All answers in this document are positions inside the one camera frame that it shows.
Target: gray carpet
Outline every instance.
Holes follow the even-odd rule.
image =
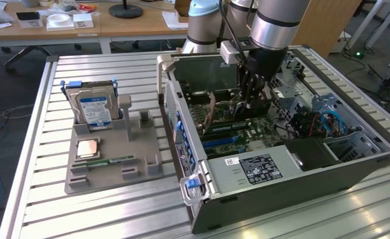
[[[348,26],[348,32],[355,33],[359,28],[365,15],[352,19]],[[373,21],[369,25],[364,35],[361,36],[355,50],[363,48],[364,40],[367,39],[372,29],[377,26],[377,21]],[[183,40],[171,40],[173,47],[181,47],[184,44]],[[167,50],[167,44],[164,41],[141,41],[140,49],[132,48],[132,43],[115,44],[116,48],[113,53],[131,52],[131,51],[159,51]],[[62,46],[47,46],[47,50],[55,55],[87,55],[87,54],[101,54],[100,46],[95,43],[83,44],[83,50],[75,50],[74,45]],[[14,67],[18,70],[15,75],[10,75],[4,71],[3,64],[12,56],[18,53],[23,47],[12,47],[12,53],[6,54],[0,50],[0,109],[10,109],[20,105],[32,104],[36,98],[36,92],[39,88],[40,77],[43,73],[46,56],[39,52],[34,51],[28,54],[19,62],[15,63]],[[376,55],[372,56],[365,53],[363,62],[375,66],[376,70],[384,73],[389,73],[388,63],[390,62],[390,28],[385,31],[381,39],[375,46]],[[348,60],[340,54],[332,54],[328,57],[329,62],[343,72],[348,73],[361,67],[361,64]],[[380,79],[377,76],[368,75],[368,70],[355,72],[349,75],[351,79],[364,88],[376,90],[380,85]],[[14,112],[12,116],[28,114],[31,108]],[[18,160],[20,157],[20,150],[26,138],[26,132],[28,127],[30,118],[11,119],[7,126],[7,134],[0,141],[0,176],[4,183],[4,192],[8,196]],[[7,202],[7,196],[0,203],[0,222],[3,217],[3,208]]]

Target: blue pcie slot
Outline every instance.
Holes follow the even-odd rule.
[[[235,136],[232,138],[225,138],[225,139],[221,139],[221,140],[204,142],[203,147],[209,148],[209,147],[220,146],[220,145],[224,145],[224,144],[231,144],[231,143],[235,143],[239,138],[240,138],[240,136]]]

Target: wooden panel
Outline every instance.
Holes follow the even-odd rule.
[[[363,0],[312,0],[293,45],[308,44],[327,57]]]
[[[139,36],[139,35],[165,35],[187,34],[187,30],[171,30],[163,18],[161,9],[139,5],[144,10],[144,15],[135,19],[121,19],[108,13],[111,6],[117,2],[101,3],[101,35],[103,36]],[[153,6],[175,11],[173,4],[165,2],[151,2]]]
[[[47,9],[46,6],[38,7],[24,7],[20,2],[8,2],[6,7],[6,12],[15,18],[15,22],[11,27],[6,27],[0,29],[0,40],[35,40],[35,39],[54,39],[54,38],[76,38],[84,37],[79,36],[79,34],[95,33],[97,36],[101,33],[101,17],[92,16],[93,19],[93,28],[83,28],[76,30],[67,31],[47,31],[47,16],[42,16],[43,18],[43,27],[38,28],[22,28],[22,25],[18,21],[16,12],[27,12],[27,11],[38,11],[42,9]]]

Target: aluminum profile table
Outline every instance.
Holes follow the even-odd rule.
[[[313,50],[295,48],[390,132],[390,115]],[[64,56],[46,64],[0,238],[390,239],[390,166],[347,191],[205,234],[191,233],[157,103],[156,58],[164,53],[171,52]],[[119,93],[132,95],[132,114],[149,110],[155,116],[169,176],[101,192],[67,195],[74,113],[59,84],[62,80],[112,77],[119,81]],[[313,73],[307,73],[305,80],[319,94],[328,92]]]

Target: black lamp base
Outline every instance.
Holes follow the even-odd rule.
[[[124,9],[124,5],[119,4],[109,8],[109,13],[119,18],[131,19],[140,17],[144,14],[144,10],[139,6],[129,4],[128,9]]]

